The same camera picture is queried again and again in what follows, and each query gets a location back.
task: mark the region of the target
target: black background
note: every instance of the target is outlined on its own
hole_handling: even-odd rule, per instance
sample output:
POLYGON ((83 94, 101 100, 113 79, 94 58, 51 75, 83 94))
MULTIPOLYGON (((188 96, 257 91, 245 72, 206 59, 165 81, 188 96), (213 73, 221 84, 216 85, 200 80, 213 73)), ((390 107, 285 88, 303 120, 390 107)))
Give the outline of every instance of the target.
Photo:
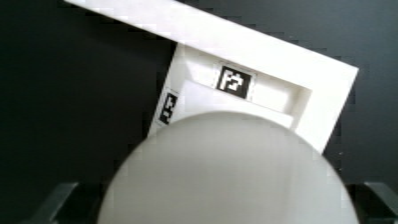
MULTIPOLYGON (((346 183, 398 191, 398 2, 186 3, 358 67, 325 157, 346 183)), ((174 43, 56 0, 1 1, 0 23, 0 223, 14 223, 60 182, 106 183, 145 133, 174 43)))

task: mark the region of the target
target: dark surface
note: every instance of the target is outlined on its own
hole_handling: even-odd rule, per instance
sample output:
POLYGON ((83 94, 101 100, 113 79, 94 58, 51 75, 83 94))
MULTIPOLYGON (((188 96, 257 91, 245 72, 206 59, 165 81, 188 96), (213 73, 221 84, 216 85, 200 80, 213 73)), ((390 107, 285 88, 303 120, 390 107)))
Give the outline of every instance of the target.
POLYGON ((394 223, 398 215, 378 197, 376 192, 364 184, 346 185, 346 190, 353 202, 358 223, 394 223))
MULTIPOLYGON (((360 68, 325 156, 346 183, 398 191, 396 1, 190 4, 360 68)), ((145 134, 174 44, 54 0, 3 2, 0 23, 0 223, 15 223, 60 182, 106 186, 145 134)))

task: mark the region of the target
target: white rounded object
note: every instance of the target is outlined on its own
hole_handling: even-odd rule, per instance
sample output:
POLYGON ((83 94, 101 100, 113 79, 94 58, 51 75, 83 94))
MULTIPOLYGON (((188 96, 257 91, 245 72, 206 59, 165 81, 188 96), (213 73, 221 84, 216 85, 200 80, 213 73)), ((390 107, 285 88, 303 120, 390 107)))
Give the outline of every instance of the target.
POLYGON ((136 147, 99 224, 353 224, 333 169, 291 131, 237 113, 193 116, 136 147))

